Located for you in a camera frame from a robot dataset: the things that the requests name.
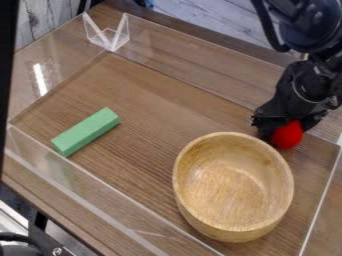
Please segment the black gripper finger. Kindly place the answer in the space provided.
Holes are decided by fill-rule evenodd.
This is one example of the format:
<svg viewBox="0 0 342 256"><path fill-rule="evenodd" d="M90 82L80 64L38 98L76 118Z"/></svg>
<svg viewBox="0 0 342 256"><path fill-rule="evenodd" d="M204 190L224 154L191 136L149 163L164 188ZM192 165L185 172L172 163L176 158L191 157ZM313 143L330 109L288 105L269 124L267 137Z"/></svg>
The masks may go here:
<svg viewBox="0 0 342 256"><path fill-rule="evenodd" d="M309 129L312 129L316 126L316 124L321 121L321 119L325 117L327 114L328 114L327 111L320 111L305 116L300 120L301 129L304 131L308 131Z"/></svg>
<svg viewBox="0 0 342 256"><path fill-rule="evenodd" d="M261 140L268 140L275 129L281 127L287 123L285 119L271 118L261 119L257 124L257 137Z"/></svg>

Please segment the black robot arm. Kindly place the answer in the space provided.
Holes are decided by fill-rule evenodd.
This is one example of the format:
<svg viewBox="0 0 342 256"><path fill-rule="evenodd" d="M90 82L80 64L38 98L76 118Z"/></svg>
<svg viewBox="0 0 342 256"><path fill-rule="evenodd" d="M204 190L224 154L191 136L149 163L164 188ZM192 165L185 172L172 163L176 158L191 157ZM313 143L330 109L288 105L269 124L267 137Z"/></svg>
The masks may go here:
<svg viewBox="0 0 342 256"><path fill-rule="evenodd" d="M307 56L287 65L273 96L253 111L251 125L268 141L291 121L308 131L342 106L342 1L249 1L273 50Z"/></svg>

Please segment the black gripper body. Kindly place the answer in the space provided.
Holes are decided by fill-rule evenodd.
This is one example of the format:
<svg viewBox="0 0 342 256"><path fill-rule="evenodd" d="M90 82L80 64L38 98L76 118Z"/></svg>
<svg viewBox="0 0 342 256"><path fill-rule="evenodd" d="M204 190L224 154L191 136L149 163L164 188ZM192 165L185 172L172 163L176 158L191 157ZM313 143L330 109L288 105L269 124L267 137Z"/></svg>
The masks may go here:
<svg viewBox="0 0 342 256"><path fill-rule="evenodd" d="M334 99L331 97L313 102L304 100L293 94L284 95L276 93L273 97L255 109L251 125L257 127L261 119L271 118L285 119L287 123L291 120L300 122L300 120L312 113L320 111L328 112L332 108Z"/></svg>

